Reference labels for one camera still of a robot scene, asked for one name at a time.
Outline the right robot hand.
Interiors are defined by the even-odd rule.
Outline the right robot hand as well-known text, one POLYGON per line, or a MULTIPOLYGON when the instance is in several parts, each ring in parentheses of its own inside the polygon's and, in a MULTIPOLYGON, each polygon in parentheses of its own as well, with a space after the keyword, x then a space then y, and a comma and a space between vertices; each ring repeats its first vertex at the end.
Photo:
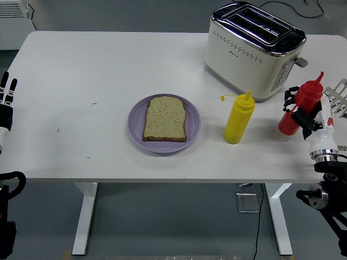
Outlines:
POLYGON ((313 111, 306 112, 294 100, 299 89, 296 86, 285 91, 285 114, 278 129, 285 135, 294 135, 301 128, 304 140, 309 143, 309 154, 313 160, 336 160, 338 147, 333 139, 334 121, 328 97, 323 94, 313 111))

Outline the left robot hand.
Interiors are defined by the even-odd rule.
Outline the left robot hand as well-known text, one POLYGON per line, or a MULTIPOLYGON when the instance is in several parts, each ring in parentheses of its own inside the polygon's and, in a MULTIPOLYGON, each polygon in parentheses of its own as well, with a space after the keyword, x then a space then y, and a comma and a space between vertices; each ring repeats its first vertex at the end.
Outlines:
POLYGON ((14 92, 17 86, 17 79, 12 79, 7 94, 5 88, 9 79, 9 72, 5 71, 1 79, 1 153, 4 147, 4 139, 12 128, 14 92))

